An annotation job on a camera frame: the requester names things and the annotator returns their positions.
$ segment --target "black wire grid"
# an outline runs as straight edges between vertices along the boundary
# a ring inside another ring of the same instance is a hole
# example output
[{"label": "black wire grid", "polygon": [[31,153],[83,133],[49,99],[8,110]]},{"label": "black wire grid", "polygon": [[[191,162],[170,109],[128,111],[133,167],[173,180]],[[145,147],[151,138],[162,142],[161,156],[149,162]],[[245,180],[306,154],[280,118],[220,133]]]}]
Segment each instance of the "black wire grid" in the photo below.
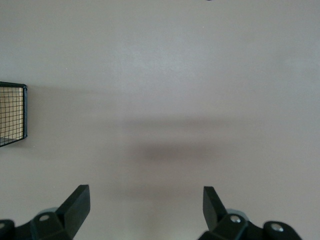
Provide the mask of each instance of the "black wire grid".
[{"label": "black wire grid", "polygon": [[0,82],[0,147],[27,137],[27,86]]}]

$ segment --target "white surface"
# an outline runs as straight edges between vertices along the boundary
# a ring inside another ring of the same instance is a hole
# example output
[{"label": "white surface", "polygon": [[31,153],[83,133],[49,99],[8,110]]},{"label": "white surface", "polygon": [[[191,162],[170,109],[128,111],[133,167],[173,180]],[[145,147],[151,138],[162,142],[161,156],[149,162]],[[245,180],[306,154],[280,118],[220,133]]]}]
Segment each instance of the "white surface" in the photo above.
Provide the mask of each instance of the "white surface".
[{"label": "white surface", "polygon": [[195,240],[203,186],[320,239],[320,1],[0,0],[0,81],[29,137],[0,148],[17,225],[89,184],[77,240]]}]

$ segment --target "white floor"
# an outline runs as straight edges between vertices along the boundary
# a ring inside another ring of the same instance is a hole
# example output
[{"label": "white floor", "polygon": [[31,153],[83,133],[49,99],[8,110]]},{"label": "white floor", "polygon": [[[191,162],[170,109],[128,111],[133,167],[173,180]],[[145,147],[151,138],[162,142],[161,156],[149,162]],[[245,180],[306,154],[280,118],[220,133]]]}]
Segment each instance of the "white floor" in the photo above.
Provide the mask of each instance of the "white floor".
[{"label": "white floor", "polygon": [[0,219],[89,184],[76,240],[196,240],[203,186],[320,239],[320,1],[0,0],[0,81],[28,86],[0,148]]}]

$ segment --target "wire mesh basket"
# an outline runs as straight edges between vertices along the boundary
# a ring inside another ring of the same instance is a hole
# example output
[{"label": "wire mesh basket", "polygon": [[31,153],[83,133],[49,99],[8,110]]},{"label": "wire mesh basket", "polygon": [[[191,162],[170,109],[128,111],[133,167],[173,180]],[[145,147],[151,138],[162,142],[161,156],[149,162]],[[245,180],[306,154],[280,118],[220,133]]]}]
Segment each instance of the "wire mesh basket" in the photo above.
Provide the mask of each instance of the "wire mesh basket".
[{"label": "wire mesh basket", "polygon": [[27,137],[27,86],[0,81],[0,147]]}]

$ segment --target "wire mesh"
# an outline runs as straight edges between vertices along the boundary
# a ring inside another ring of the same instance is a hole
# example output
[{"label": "wire mesh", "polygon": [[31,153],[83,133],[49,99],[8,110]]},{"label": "wire mesh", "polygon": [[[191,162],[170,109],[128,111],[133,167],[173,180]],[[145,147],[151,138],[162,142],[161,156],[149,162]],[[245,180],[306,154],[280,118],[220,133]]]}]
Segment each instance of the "wire mesh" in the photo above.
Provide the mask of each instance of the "wire mesh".
[{"label": "wire mesh", "polygon": [[0,147],[26,137],[25,89],[0,85]]}]

